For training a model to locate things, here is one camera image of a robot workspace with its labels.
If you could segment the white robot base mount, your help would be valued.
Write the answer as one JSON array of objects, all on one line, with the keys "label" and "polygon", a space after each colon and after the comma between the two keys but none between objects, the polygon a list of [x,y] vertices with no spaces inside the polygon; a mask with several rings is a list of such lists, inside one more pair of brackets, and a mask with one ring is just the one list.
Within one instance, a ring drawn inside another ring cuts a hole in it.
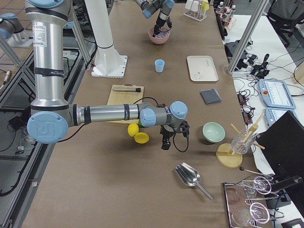
[{"label": "white robot base mount", "polygon": [[92,76],[123,78],[127,56],[120,55],[114,47],[106,2],[86,0],[85,6],[97,45]]}]

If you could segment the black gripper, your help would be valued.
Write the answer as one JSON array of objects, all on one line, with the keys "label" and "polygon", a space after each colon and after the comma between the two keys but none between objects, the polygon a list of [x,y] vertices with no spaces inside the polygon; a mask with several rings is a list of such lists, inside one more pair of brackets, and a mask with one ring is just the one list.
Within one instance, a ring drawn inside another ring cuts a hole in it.
[{"label": "black gripper", "polygon": [[153,29],[153,37],[156,37],[160,33],[161,27],[163,27],[165,23],[167,23],[167,25],[170,29],[172,28],[172,22],[171,22],[170,18],[168,18],[166,20],[157,18],[156,24]]},{"label": "black gripper", "polygon": [[181,133],[185,138],[189,138],[190,125],[187,121],[183,120],[178,127],[172,127],[169,125],[162,125],[160,134],[162,135],[162,146],[163,150],[168,150],[171,146],[170,138],[175,134]]}]

